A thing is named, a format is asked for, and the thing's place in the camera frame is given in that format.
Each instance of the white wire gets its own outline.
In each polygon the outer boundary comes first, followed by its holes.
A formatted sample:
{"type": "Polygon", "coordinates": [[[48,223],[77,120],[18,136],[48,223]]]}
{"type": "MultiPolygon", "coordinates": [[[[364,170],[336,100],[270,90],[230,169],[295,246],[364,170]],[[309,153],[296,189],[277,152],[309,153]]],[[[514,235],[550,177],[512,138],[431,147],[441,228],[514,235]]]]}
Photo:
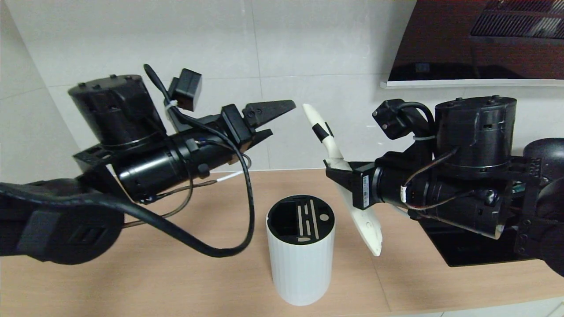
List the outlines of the white wire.
{"type": "Polygon", "coordinates": [[[231,173],[231,174],[229,174],[229,175],[227,175],[227,176],[218,178],[218,179],[217,179],[217,182],[218,182],[218,183],[219,183],[219,182],[223,182],[224,180],[228,180],[228,179],[233,178],[233,177],[235,177],[235,176],[241,175],[242,173],[243,173],[242,170],[236,171],[235,173],[231,173]]]}

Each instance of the black cylindrical motor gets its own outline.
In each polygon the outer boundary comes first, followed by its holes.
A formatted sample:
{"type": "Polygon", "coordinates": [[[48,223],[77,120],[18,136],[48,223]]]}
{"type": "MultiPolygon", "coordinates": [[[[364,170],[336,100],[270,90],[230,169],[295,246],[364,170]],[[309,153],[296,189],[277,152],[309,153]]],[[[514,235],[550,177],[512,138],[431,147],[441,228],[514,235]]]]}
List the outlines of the black cylindrical motor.
{"type": "Polygon", "coordinates": [[[166,134],[139,75],[111,75],[79,83],[68,94],[106,149],[135,147],[166,134]]]}
{"type": "Polygon", "coordinates": [[[517,100],[492,96],[457,98],[435,107],[437,156],[458,147],[438,168],[462,179],[489,177],[511,158],[517,100]]]}

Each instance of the wire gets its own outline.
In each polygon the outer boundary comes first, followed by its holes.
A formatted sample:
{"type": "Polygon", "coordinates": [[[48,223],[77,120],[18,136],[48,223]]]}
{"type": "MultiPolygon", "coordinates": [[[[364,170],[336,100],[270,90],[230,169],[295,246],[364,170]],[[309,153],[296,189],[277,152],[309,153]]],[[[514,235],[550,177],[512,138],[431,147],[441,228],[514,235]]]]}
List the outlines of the wire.
{"type": "Polygon", "coordinates": [[[435,129],[435,119],[433,119],[433,114],[431,113],[431,110],[427,108],[426,105],[419,102],[404,102],[401,105],[399,105],[396,109],[401,110],[404,108],[416,108],[423,111],[425,117],[427,118],[427,123],[429,124],[429,131],[431,135],[435,135],[437,133],[435,129]]]}
{"type": "Polygon", "coordinates": [[[170,99],[169,92],[166,91],[165,85],[162,84],[162,81],[157,76],[157,73],[155,73],[155,71],[149,64],[144,64],[143,69],[145,70],[145,73],[147,74],[153,85],[155,85],[164,95],[166,104],[170,104],[172,100],[170,99]]]}
{"type": "MultiPolygon", "coordinates": [[[[213,145],[216,145],[216,146],[221,146],[221,147],[224,147],[224,148],[226,148],[226,149],[232,150],[232,148],[230,148],[229,146],[227,146],[227,145],[225,145],[225,144],[223,144],[223,143],[221,143],[221,142],[216,142],[216,141],[214,141],[214,140],[205,140],[204,142],[205,142],[205,143],[210,143],[210,144],[213,144],[213,145]]],[[[247,168],[250,168],[250,167],[252,166],[252,164],[253,164],[253,161],[250,159],[250,157],[249,157],[247,154],[241,153],[241,155],[243,155],[243,157],[246,158],[246,160],[247,160],[247,168]]]]}
{"type": "Polygon", "coordinates": [[[453,148],[452,150],[450,150],[450,151],[448,151],[448,152],[442,154],[441,156],[439,156],[439,157],[437,157],[436,159],[434,159],[433,161],[431,161],[429,164],[427,164],[427,165],[423,166],[422,168],[418,169],[417,171],[415,171],[415,173],[411,174],[411,176],[409,176],[409,177],[403,182],[403,184],[402,184],[401,187],[400,187],[400,198],[401,198],[402,202],[403,202],[409,209],[413,209],[413,210],[425,210],[425,209],[435,208],[435,207],[438,207],[438,206],[440,206],[440,205],[446,204],[447,202],[449,202],[449,201],[451,201],[451,200],[454,200],[454,199],[456,199],[456,198],[460,198],[460,197],[467,196],[467,195],[469,195],[470,193],[473,192],[473,191],[469,191],[469,192],[459,193],[459,194],[454,195],[454,196],[452,196],[452,197],[450,197],[450,198],[448,198],[448,199],[445,199],[445,200],[443,200],[443,201],[440,201],[440,202],[438,202],[438,203],[436,203],[436,204],[429,205],[429,206],[414,206],[414,205],[411,205],[411,204],[409,204],[409,203],[407,202],[407,186],[409,185],[409,183],[411,182],[411,180],[412,180],[415,176],[417,176],[417,175],[419,175],[419,174],[421,174],[421,173],[423,173],[423,172],[425,172],[425,171],[427,171],[427,170],[429,170],[429,169],[431,169],[431,168],[433,168],[433,167],[439,165],[440,163],[442,163],[442,162],[448,160],[450,157],[452,157],[454,154],[456,154],[456,151],[458,151],[458,147],[455,147],[455,148],[453,148]]]}
{"type": "Polygon", "coordinates": [[[405,203],[405,204],[406,204],[406,206],[407,206],[409,209],[413,209],[413,210],[431,209],[431,208],[436,208],[436,207],[438,207],[438,206],[444,205],[444,204],[446,204],[447,202],[449,202],[449,201],[451,201],[451,200],[458,199],[458,198],[461,198],[461,197],[466,197],[466,196],[472,194],[473,192],[474,192],[474,191],[466,191],[466,192],[458,193],[458,194],[456,194],[456,195],[453,195],[453,196],[450,197],[450,198],[447,198],[447,199],[442,200],[442,201],[440,201],[440,202],[438,202],[438,203],[436,203],[436,204],[428,205],[428,206],[414,206],[414,205],[410,205],[410,204],[407,204],[407,203],[405,203]]]}
{"type": "MultiPolygon", "coordinates": [[[[177,213],[179,213],[182,209],[184,209],[186,207],[186,205],[188,205],[188,203],[190,202],[190,199],[192,199],[192,193],[194,192],[194,187],[195,187],[194,180],[192,179],[192,175],[190,174],[190,169],[186,169],[186,170],[188,171],[188,177],[190,179],[190,185],[188,186],[190,191],[186,195],[186,198],[184,199],[184,201],[178,207],[176,207],[173,211],[168,212],[168,213],[160,216],[163,219],[169,218],[169,217],[174,216],[177,213]]],[[[145,221],[136,220],[136,221],[126,222],[126,223],[124,223],[123,228],[131,228],[131,227],[135,227],[135,226],[140,226],[141,224],[145,224],[145,221]]]]}
{"type": "MultiPolygon", "coordinates": [[[[231,150],[230,147],[228,147],[227,145],[225,145],[225,144],[223,144],[223,143],[220,143],[220,142],[212,141],[212,142],[209,142],[209,143],[213,143],[213,144],[216,144],[216,145],[218,145],[218,146],[226,147],[226,148],[228,148],[229,150],[231,150]]],[[[242,155],[243,155],[243,157],[245,157],[245,158],[247,159],[247,168],[250,168],[251,165],[252,165],[252,163],[253,163],[252,160],[250,159],[250,157],[249,157],[248,155],[246,155],[246,154],[244,154],[244,153],[242,153],[242,155]]],[[[163,199],[163,198],[165,198],[165,197],[168,197],[168,196],[170,196],[170,195],[172,195],[172,194],[175,194],[175,193],[178,193],[178,192],[182,192],[182,191],[185,191],[185,190],[190,190],[190,192],[188,193],[188,195],[186,196],[186,198],[184,199],[184,201],[183,201],[178,207],[176,207],[176,208],[175,208],[173,211],[171,211],[171,212],[168,212],[168,213],[166,213],[166,214],[162,214],[162,215],[161,215],[161,217],[163,217],[163,218],[169,218],[169,217],[171,217],[171,216],[176,215],[176,214],[179,213],[180,211],[182,211],[182,209],[184,209],[184,208],[186,207],[186,205],[188,205],[188,203],[190,202],[190,199],[192,198],[192,191],[193,191],[194,188],[209,186],[209,185],[213,185],[213,184],[216,184],[216,183],[219,183],[219,182],[223,182],[224,180],[228,180],[228,179],[233,178],[233,177],[235,177],[235,176],[241,175],[242,173],[243,173],[242,171],[238,171],[238,172],[235,172],[235,173],[231,173],[231,174],[229,174],[229,175],[227,175],[227,176],[223,176],[223,177],[220,177],[220,178],[218,178],[218,179],[207,180],[206,182],[202,182],[202,183],[199,183],[199,184],[194,184],[191,175],[189,175],[189,177],[190,177],[190,185],[188,185],[188,186],[183,186],[183,187],[179,187],[179,188],[175,188],[175,189],[173,189],[173,190],[171,190],[171,191],[168,191],[168,192],[164,192],[164,193],[160,193],[160,194],[158,194],[158,195],[155,195],[155,196],[153,197],[153,199],[151,200],[151,202],[159,201],[159,200],[161,200],[161,199],[163,199]]],[[[124,224],[124,228],[131,228],[131,227],[135,227],[135,226],[140,226],[141,224],[145,224],[145,223],[144,223],[143,221],[139,221],[139,220],[137,220],[137,221],[131,221],[131,222],[125,223],[125,224],[124,224]]]]}
{"type": "Polygon", "coordinates": [[[132,204],[131,201],[127,201],[107,194],[85,193],[78,196],[51,197],[41,193],[22,191],[17,188],[11,187],[9,184],[0,183],[0,195],[32,202],[38,205],[54,206],[58,208],[72,208],[78,206],[110,208],[123,214],[133,216],[175,238],[176,240],[188,245],[192,249],[211,257],[230,257],[234,255],[234,249],[239,252],[242,251],[242,249],[240,248],[213,248],[198,240],[167,219],[161,218],[161,216],[159,216],[158,214],[153,213],[150,210],[147,210],[146,208],[139,205],[132,204]]]}
{"type": "MultiPolygon", "coordinates": [[[[165,97],[166,105],[167,106],[170,105],[173,101],[171,100],[169,93],[166,91],[165,86],[162,84],[158,75],[153,71],[151,66],[149,66],[148,64],[145,64],[143,67],[144,67],[144,69],[147,73],[147,76],[149,76],[151,81],[157,86],[157,88],[159,88],[159,90],[161,90],[163,96],[165,97]]],[[[237,155],[237,158],[239,159],[239,163],[241,164],[241,167],[243,168],[243,174],[245,175],[247,199],[248,199],[248,203],[249,203],[249,226],[248,226],[248,229],[247,229],[245,239],[243,240],[243,242],[241,244],[239,244],[238,246],[235,246],[233,248],[218,249],[218,248],[214,248],[214,247],[212,247],[208,244],[203,243],[199,239],[190,235],[188,232],[182,230],[181,228],[177,227],[176,225],[169,222],[168,220],[160,218],[157,214],[149,212],[147,209],[144,209],[144,208],[137,208],[137,209],[127,208],[126,210],[124,210],[124,213],[129,212],[128,214],[133,215],[135,218],[138,218],[141,221],[145,221],[146,223],[150,224],[151,226],[153,226],[153,227],[163,231],[164,233],[176,238],[177,240],[181,241],[182,243],[185,243],[186,245],[190,246],[194,250],[196,250],[200,253],[206,254],[207,256],[211,256],[211,257],[234,256],[236,254],[241,253],[249,245],[251,239],[253,238],[255,212],[254,212],[253,189],[252,189],[251,182],[250,182],[249,169],[247,168],[247,165],[245,163],[245,160],[243,159],[241,152],[233,144],[233,142],[231,142],[231,140],[229,140],[228,137],[226,137],[224,134],[217,131],[216,129],[210,128],[210,127],[200,123],[198,120],[196,120],[196,119],[194,119],[190,116],[184,115],[183,118],[191,126],[197,127],[201,130],[204,130],[204,131],[207,131],[211,134],[216,135],[219,139],[221,139],[229,147],[231,147],[231,149],[235,152],[235,155],[237,155]]]]}

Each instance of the black foam padding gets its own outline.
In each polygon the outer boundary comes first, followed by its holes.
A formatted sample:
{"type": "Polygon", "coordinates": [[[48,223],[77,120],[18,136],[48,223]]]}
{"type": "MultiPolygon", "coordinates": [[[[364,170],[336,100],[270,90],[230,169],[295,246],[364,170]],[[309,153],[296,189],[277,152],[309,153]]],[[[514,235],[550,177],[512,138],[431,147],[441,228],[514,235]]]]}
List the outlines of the black foam padding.
{"type": "Polygon", "coordinates": [[[329,136],[327,131],[325,131],[325,129],[323,129],[319,124],[315,124],[311,127],[311,129],[314,131],[315,135],[317,135],[319,142],[323,142],[323,140],[329,136]]]}

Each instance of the white tape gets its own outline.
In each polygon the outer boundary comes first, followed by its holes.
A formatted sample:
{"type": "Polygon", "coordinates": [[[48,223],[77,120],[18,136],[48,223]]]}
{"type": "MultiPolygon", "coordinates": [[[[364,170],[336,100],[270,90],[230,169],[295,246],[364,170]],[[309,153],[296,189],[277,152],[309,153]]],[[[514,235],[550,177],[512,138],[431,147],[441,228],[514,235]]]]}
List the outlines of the white tape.
{"type": "Polygon", "coordinates": [[[406,186],[401,186],[400,187],[400,192],[399,192],[399,197],[402,200],[402,202],[406,202],[406,196],[407,196],[407,187],[406,186]]]}

